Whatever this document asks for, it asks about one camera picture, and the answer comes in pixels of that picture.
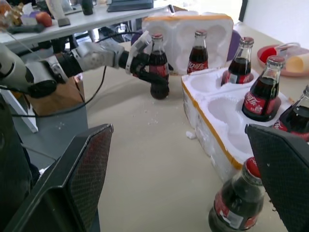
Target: robotic arm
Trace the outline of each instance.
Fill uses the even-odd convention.
[[[167,85],[165,79],[144,69],[149,55],[143,50],[150,43],[151,37],[146,31],[129,52],[116,43],[84,43],[68,53],[55,54],[26,65],[0,44],[0,86],[41,98],[53,93],[58,84],[66,83],[70,77],[101,66],[120,67],[141,80]]]

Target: table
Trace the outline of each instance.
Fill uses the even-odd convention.
[[[69,26],[59,27],[54,20],[53,26],[45,29],[42,33],[22,33],[16,34],[14,37],[25,44],[36,44],[78,32],[146,17],[156,12],[167,10],[168,7],[167,1],[157,0],[154,2],[154,8],[152,9],[108,13],[106,12],[107,6],[98,5],[94,7],[94,13],[92,15],[85,16],[83,12],[68,15],[67,18],[69,18],[71,22]],[[15,39],[6,33],[0,33],[0,42],[10,49],[20,46]]]
[[[280,44],[243,24],[242,36],[255,39],[252,65],[258,72],[256,53],[265,45]],[[103,69],[84,73],[86,98],[100,83]],[[280,88],[296,99],[308,77],[281,77]],[[101,198],[98,204],[101,231],[211,232],[208,212],[222,183],[184,114],[179,76],[170,77],[170,95],[156,101],[150,85],[124,70],[108,68],[106,82],[88,105],[88,125],[113,123],[114,134]],[[269,198],[251,232],[286,232]]]

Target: dark soda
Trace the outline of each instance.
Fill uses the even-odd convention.
[[[266,122],[276,115],[281,100],[279,94],[279,77],[284,58],[270,56],[267,67],[246,93],[242,111],[248,118]]]
[[[153,35],[153,50],[149,58],[149,72],[160,75],[169,81],[169,63],[163,48],[163,36],[161,34]],[[169,95],[168,85],[151,84],[151,96],[162,100]]]
[[[195,32],[195,41],[190,53],[187,73],[200,71],[208,68],[208,52],[206,48],[205,30],[197,30]]]
[[[246,166],[253,159],[249,158],[241,173],[225,182],[217,193],[208,216],[212,232],[244,231],[256,224],[263,209],[265,191],[260,175],[254,176]]]
[[[246,58],[235,58],[223,73],[221,85],[225,83],[244,84],[253,80],[251,62]]]
[[[309,142],[309,108],[292,105],[274,124],[273,128],[287,131]]]

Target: black wire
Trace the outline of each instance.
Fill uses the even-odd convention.
[[[14,114],[12,114],[12,117],[35,117],[35,118],[54,117],[54,116],[58,116],[58,115],[65,115],[65,114],[68,114],[68,113],[72,113],[72,112],[74,112],[76,110],[79,110],[79,109],[83,108],[84,106],[86,106],[87,104],[89,104],[95,98],[95,96],[97,95],[97,93],[99,92],[99,90],[101,89],[101,87],[103,85],[103,82],[104,82],[104,79],[105,79],[105,72],[106,72],[106,66],[104,67],[102,80],[101,80],[101,83],[100,83],[98,89],[92,95],[92,97],[88,101],[86,101],[84,104],[81,104],[81,105],[79,105],[77,107],[74,107],[74,108],[66,110],[66,111],[52,113],[52,114],[49,114],[49,115],[37,116],[37,115],[14,115]]]
[[[118,33],[118,34],[114,34],[114,35],[110,35],[108,37],[105,37],[103,39],[100,39],[98,40],[96,43],[99,43],[99,42],[102,42],[104,40],[107,40],[109,38],[112,38],[112,37],[116,37],[118,35],[125,35],[125,34],[139,34],[141,35],[141,32],[134,32],[134,31],[129,31],[129,32],[121,32],[121,33]],[[35,118],[44,118],[44,117],[54,117],[54,116],[58,116],[58,115],[65,115],[65,114],[69,114],[69,113],[72,113],[76,110],[79,110],[81,108],[83,108],[84,106],[86,106],[87,104],[89,104],[93,99],[94,97],[97,95],[97,93],[99,92],[99,90],[101,89],[102,85],[103,85],[103,82],[104,82],[104,79],[105,79],[105,72],[106,72],[106,66],[104,67],[104,72],[103,72],[103,77],[102,77],[102,81],[98,87],[98,89],[96,90],[96,92],[94,93],[94,95],[88,100],[86,101],[84,104],[82,105],[79,105],[77,107],[74,107],[72,109],[69,109],[69,110],[66,110],[66,111],[62,111],[62,112],[56,112],[56,113],[52,113],[52,114],[49,114],[49,115],[42,115],[42,116],[37,116],[37,115],[17,115],[17,114],[12,114],[12,117],[35,117]]]

